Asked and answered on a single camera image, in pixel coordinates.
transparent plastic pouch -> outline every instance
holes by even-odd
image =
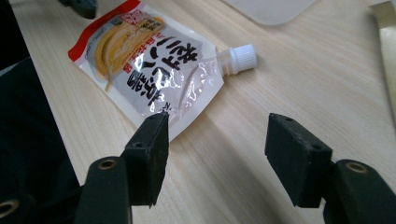
[[[137,0],[89,25],[69,57],[136,126],[168,112],[170,141],[213,99],[223,74],[257,63],[253,47],[217,54],[203,36]]]

white screw cap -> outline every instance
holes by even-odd
[[[253,45],[245,45],[235,49],[229,49],[229,51],[233,70],[230,75],[236,75],[257,65],[257,55]]]

light wood surface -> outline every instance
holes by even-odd
[[[67,57],[91,21],[58,1],[10,2],[83,184],[89,165],[119,156],[136,127]],[[270,112],[299,121],[333,149],[333,161],[374,167],[396,192],[396,133],[370,9],[383,1],[318,0],[278,26],[219,0],[145,2],[220,50],[253,44],[259,64],[226,77],[170,144],[157,205],[134,207],[134,223],[323,223],[322,209],[292,206],[264,155]],[[120,3],[98,0],[98,16]]]

spout pouch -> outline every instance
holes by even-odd
[[[137,0],[90,24],[68,55],[134,125],[168,112],[170,141],[223,84],[212,43]]]

dark cloth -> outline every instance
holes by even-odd
[[[32,60],[0,77],[0,197],[37,205],[79,187]]]
[[[0,70],[29,56],[8,0],[0,0]]]

